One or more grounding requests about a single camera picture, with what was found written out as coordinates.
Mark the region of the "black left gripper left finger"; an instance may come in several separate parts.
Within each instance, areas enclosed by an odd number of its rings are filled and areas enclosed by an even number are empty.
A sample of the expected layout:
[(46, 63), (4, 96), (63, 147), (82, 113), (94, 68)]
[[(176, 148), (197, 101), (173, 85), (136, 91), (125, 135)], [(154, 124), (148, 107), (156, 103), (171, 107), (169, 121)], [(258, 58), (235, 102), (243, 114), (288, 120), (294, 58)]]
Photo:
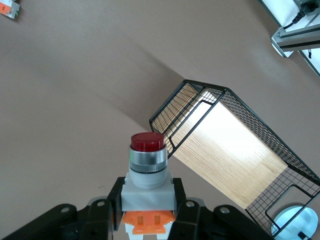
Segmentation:
[(112, 240), (121, 224), (121, 191), (118, 177), (107, 196), (98, 196), (81, 210), (59, 204), (6, 236), (5, 240)]

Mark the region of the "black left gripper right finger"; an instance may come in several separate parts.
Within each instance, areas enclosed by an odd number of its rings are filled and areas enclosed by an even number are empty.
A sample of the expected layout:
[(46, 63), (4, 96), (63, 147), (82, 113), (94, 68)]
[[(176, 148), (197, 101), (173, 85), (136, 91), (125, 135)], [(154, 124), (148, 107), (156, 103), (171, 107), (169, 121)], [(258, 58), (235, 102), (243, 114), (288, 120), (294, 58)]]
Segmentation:
[(186, 197), (181, 178), (174, 178), (177, 204), (169, 240), (271, 240), (272, 237), (232, 205), (209, 210)]

